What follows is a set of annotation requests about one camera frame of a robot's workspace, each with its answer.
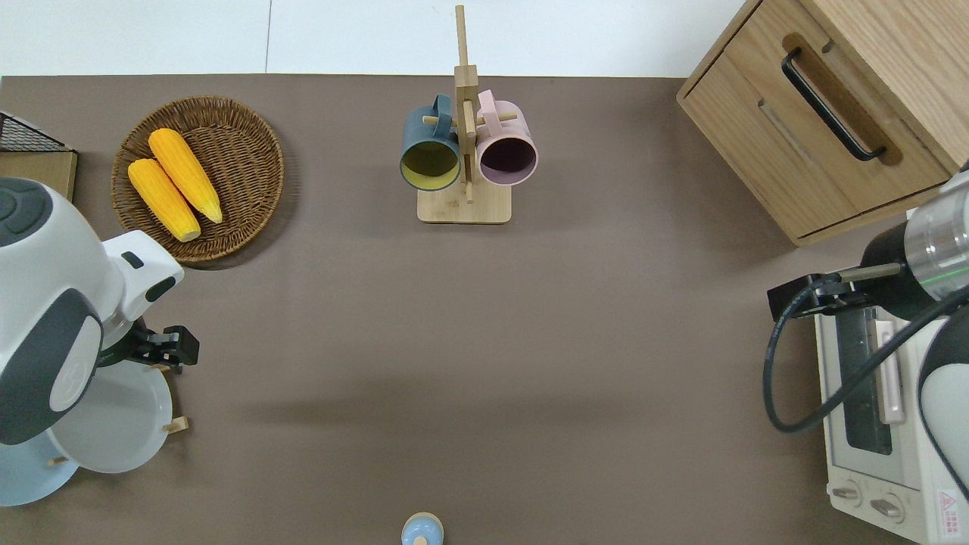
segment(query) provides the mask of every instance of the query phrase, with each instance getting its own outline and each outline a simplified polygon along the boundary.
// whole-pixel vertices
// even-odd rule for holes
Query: round wicker basket
[[[185,138],[222,207],[218,224],[193,210],[202,234],[188,242],[162,226],[128,179],[128,165],[152,156],[148,135],[162,127]],[[111,200],[121,225],[146,232],[183,265],[225,257],[256,237],[276,211],[282,189],[283,152],[275,133],[257,113],[224,97],[189,97],[156,110],[128,134],[111,169]]]

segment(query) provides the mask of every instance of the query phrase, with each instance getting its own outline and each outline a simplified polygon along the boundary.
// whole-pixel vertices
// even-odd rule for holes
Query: oven door
[[[822,397],[841,387],[904,322],[881,308],[846,310],[818,320]],[[920,487],[914,400],[919,359],[899,350],[867,377],[828,417],[832,465],[913,490]]]

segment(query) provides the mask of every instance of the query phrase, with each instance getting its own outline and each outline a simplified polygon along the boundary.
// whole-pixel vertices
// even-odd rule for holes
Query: table surface
[[[435,77],[3,78],[0,109],[79,153],[102,238],[117,147],[177,98],[230,96],[277,132],[266,230],[149,309],[200,362],[192,428],[129,473],[80,470],[0,509],[3,543],[903,543],[825,493],[820,431],[761,401],[765,289],[855,264],[893,222],[794,248],[677,107],[682,80],[482,78],[541,162],[503,226],[427,225],[397,171]],[[810,321],[782,414],[819,401]]]

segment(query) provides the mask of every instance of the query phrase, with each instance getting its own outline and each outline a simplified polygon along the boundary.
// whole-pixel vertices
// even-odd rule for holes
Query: corn
[[[148,146],[189,204],[213,223],[222,223],[219,196],[185,139],[172,129],[157,129],[148,136]]]
[[[174,237],[187,242],[199,237],[199,220],[185,204],[172,180],[154,159],[139,159],[128,165],[128,179],[151,213]]]

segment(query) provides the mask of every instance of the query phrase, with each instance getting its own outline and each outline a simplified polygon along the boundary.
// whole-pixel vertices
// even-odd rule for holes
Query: white plate
[[[123,473],[155,456],[171,421],[172,393],[162,372],[124,361],[97,369],[84,397],[47,433],[81,467]]]
[[[0,506],[37,501],[64,486],[78,465],[70,460],[47,464],[60,456],[46,433],[18,445],[0,444]]]

